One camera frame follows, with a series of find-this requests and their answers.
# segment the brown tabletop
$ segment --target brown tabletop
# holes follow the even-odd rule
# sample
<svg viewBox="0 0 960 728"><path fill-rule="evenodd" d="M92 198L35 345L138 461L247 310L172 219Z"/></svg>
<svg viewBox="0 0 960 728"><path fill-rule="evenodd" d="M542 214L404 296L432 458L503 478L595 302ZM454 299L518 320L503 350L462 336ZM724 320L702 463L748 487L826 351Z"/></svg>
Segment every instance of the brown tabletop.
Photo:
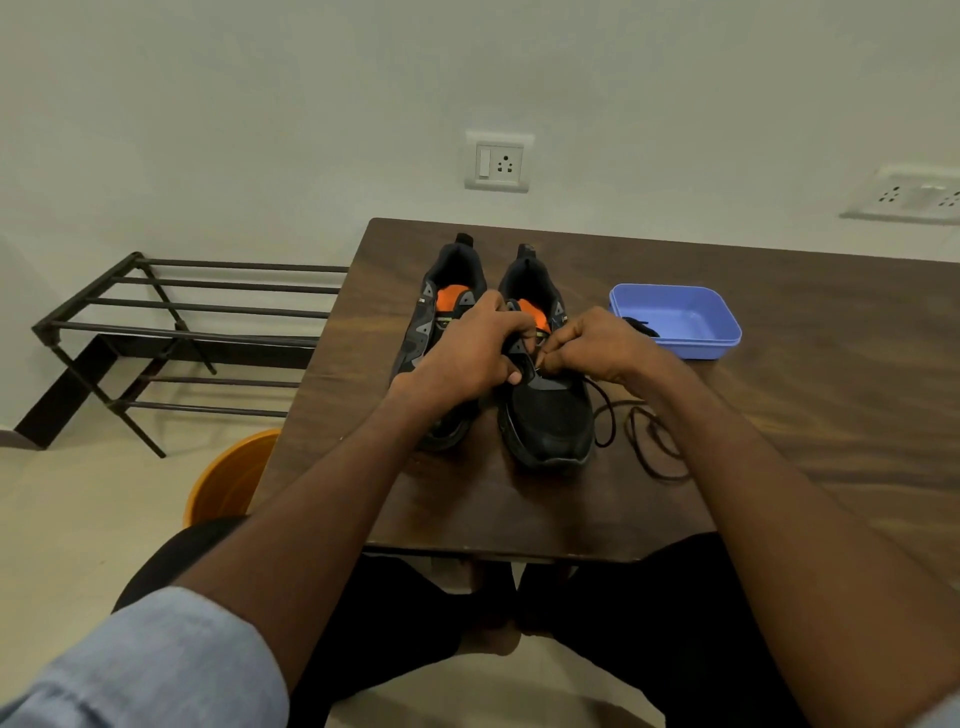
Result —
<svg viewBox="0 0 960 728"><path fill-rule="evenodd" d="M624 281L718 291L743 341L698 364L701 375L816 482L960 581L960 266L950 263L371 220L253 507L376 406L420 279L458 231L474 236L490 287L517 244L533 244L571 315L607 305ZM578 473L530 475L487 410L454 451L411 457L370 545L631 561L710 528L695 487L648 477L622 432Z"/></svg>

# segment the black sneaker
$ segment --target black sneaker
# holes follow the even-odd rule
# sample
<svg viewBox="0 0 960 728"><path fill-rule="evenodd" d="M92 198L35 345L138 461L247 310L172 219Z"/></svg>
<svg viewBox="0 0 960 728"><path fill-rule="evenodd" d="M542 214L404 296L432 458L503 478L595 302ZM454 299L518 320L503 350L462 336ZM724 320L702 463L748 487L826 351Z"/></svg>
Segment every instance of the black sneaker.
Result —
<svg viewBox="0 0 960 728"><path fill-rule="evenodd" d="M470 310L486 291L487 280L480 256L473 250L473 238L458 232L456 242L440 248L437 262L423 277L417 307L390 379L413 372L444 335L446 326ZM432 451L452 448L464 439L479 412L476 400L457 405L433 425L418 447Z"/></svg>
<svg viewBox="0 0 960 728"><path fill-rule="evenodd" d="M538 346L566 323L564 299L546 266L529 245L500 281L507 307L531 313L537 321ZM593 447L593 408L584 378L573 372L541 376L522 339L507 339L503 352L520 369L523 380L500 388L497 422L507 449L528 468L583 465Z"/></svg>

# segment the hand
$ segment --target hand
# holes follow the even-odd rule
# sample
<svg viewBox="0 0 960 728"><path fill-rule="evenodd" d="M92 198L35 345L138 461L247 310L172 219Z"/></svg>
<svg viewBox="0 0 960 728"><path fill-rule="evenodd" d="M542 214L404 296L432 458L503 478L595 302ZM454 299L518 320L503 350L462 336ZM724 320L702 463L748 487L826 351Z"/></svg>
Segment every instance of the hand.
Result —
<svg viewBox="0 0 960 728"><path fill-rule="evenodd" d="M394 382L404 386L418 381L442 401L444 411L461 402L475 400L488 390L509 381L520 383L520 372L500 353L503 342L519 333L532 354L537 345L534 317L522 311L508 311L503 297L487 291L460 319L451 321L433 349L417 369L399 375Z"/></svg>
<svg viewBox="0 0 960 728"><path fill-rule="evenodd" d="M671 359L653 339L597 306L554 331L540 347L537 366L547 374L572 369L633 389L637 376L643 379Z"/></svg>

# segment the black pants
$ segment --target black pants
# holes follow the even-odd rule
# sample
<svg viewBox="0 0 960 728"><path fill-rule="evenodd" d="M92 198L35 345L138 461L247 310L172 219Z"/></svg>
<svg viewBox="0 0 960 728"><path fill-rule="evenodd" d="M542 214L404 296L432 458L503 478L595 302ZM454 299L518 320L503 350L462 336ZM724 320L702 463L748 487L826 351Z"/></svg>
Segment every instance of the black pants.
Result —
<svg viewBox="0 0 960 728"><path fill-rule="evenodd" d="M170 584L242 521L178 533L114 611ZM399 559L361 556L291 695L290 725L322 726L337 700L452 656L482 609L474 597L447 594ZM715 533L636 564L581 566L540 618L560 643L642 690L671 728L806 725Z"/></svg>

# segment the black metal rack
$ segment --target black metal rack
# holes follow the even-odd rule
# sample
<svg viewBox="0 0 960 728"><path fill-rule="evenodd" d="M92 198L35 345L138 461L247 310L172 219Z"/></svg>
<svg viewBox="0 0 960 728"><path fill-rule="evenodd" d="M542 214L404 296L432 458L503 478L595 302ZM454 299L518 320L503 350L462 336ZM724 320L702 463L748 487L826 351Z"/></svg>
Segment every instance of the black metal rack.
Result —
<svg viewBox="0 0 960 728"><path fill-rule="evenodd" d="M259 417L286 417L283 411L248 409L243 407L211 407L196 404L174 404L157 401L139 401L137 398L153 382L176 382L183 384L217 384L227 386L256 386L275 388L297 388L296 382L272 381L266 379L230 379L213 378L208 376L160 376L164 365L173 357L180 346L193 348L196 355L214 376L217 374L213 362L204 353L204 342L218 342L224 344L253 344L265 347L281 347L312 350L318 337L311 336L263 336L263 335L233 335L223 333L204 333L191 331L181 311L204 311L216 313L239 313L260 316L281 316L288 318L325 319L329 311L313 311L291 308L262 308L256 306L217 305L212 303L174 303L164 290L165 287L184 288L214 288L239 291L272 291L280 293L306 294L337 294L339 287L313 285L286 285L280 283L251 283L228 280L190 280L167 279L159 277L154 272L154 266L182 267L182 268L219 268L231 270L253 271L283 271L304 273L346 273L349 268L337 265L283 265L274 263L239 263L220 260L174 260L167 258L150 258L142 253L131 253L112 268L103 273L87 287L58 306L54 311L41 319L33 331L45 347L50 349L63 362L77 380L107 408L119 417L146 445L159 457L166 457L166 453L133 421L127 410L131 408L163 409L180 412L205 412L227 415L253 415ZM129 273L140 271L143 277L128 276ZM103 298L103 295L114 285L138 284L147 285L154 289L159 301L137 301L132 299ZM170 312L174 320L173 329L113 326L107 324L86 324L71 321L77 314L90 305L125 306L133 308L159 308ZM91 331L98 334L127 334L132 336L163 337L169 342L144 367L140 375L127 387L120 397L112 399L95 382L89 380L77 367L77 363L60 346L60 332L63 329L77 331Z"/></svg>

